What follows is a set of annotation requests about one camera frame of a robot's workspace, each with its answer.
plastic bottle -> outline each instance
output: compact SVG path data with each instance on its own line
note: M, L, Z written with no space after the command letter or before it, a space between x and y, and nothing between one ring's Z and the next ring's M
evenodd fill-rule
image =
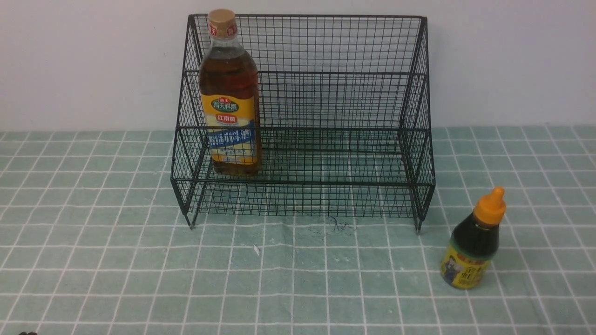
M499 224L506 210L504 194L502 187L495 187L453 230L441 262L441 276L449 285L471 289L482 280L499 248Z
M226 9L207 17L211 48L199 71L198 85L209 129L213 169L255 176L261 167L257 67L240 45L236 16Z

table surface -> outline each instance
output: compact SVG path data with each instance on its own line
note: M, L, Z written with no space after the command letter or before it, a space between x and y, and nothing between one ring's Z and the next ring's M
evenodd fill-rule
M420 235L411 219L227 215L190 231L171 143L0 133L0 334L596 334L596 127L434 129ZM453 289L450 231L493 185L501 247L479 287Z

black wire rack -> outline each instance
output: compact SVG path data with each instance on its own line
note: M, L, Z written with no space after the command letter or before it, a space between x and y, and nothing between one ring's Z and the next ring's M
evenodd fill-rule
M259 69L257 176L213 170L198 90L207 15L188 18L172 185L189 226L199 213L412 217L435 179L427 19L237 15Z

white wall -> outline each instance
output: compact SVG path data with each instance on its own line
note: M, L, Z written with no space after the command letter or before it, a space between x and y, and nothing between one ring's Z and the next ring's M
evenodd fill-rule
M429 17L433 125L596 123L595 0L0 0L0 130L172 129L188 14Z

yellow label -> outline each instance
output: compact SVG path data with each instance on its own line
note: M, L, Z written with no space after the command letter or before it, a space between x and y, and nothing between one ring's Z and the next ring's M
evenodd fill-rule
M254 98L203 95L201 102L209 129L209 151L216 162L250 165L257 162Z
M441 263L441 275L458 289L471 289L478 285L490 263L489 260L470 258L455 250L450 243Z

